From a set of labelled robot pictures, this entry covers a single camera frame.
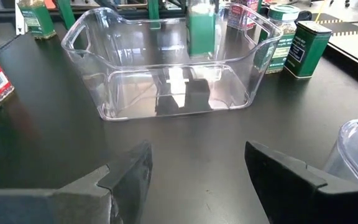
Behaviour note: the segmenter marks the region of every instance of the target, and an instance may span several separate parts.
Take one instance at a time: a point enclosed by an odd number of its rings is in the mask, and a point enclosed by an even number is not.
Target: clear plastic bin
[[[227,26],[233,6],[256,26]],[[249,8],[220,5],[214,52],[189,57],[186,19],[128,21],[109,8],[84,13],[62,40],[103,119],[233,110],[255,98],[281,30]]]
[[[358,184],[358,119],[341,127],[324,170]]]

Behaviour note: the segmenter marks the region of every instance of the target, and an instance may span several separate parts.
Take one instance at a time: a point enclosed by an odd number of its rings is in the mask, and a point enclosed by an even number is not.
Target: black countertop
[[[102,121],[60,47],[23,35],[0,50],[16,87],[0,109],[0,188],[59,188],[143,139],[154,169],[142,223],[268,223],[249,179],[253,139],[322,168],[358,82],[322,58],[310,80],[267,75],[243,110]]]

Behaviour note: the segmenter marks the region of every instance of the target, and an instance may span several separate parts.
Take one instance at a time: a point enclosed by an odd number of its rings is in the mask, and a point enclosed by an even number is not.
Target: green lid
[[[314,21],[299,21],[297,23],[299,27],[309,30],[315,34],[330,34],[332,30],[327,27],[323,27],[320,24],[315,23]]]
[[[295,6],[288,6],[284,4],[277,4],[270,6],[268,16],[271,19],[279,21],[294,21],[298,18],[300,9]]]

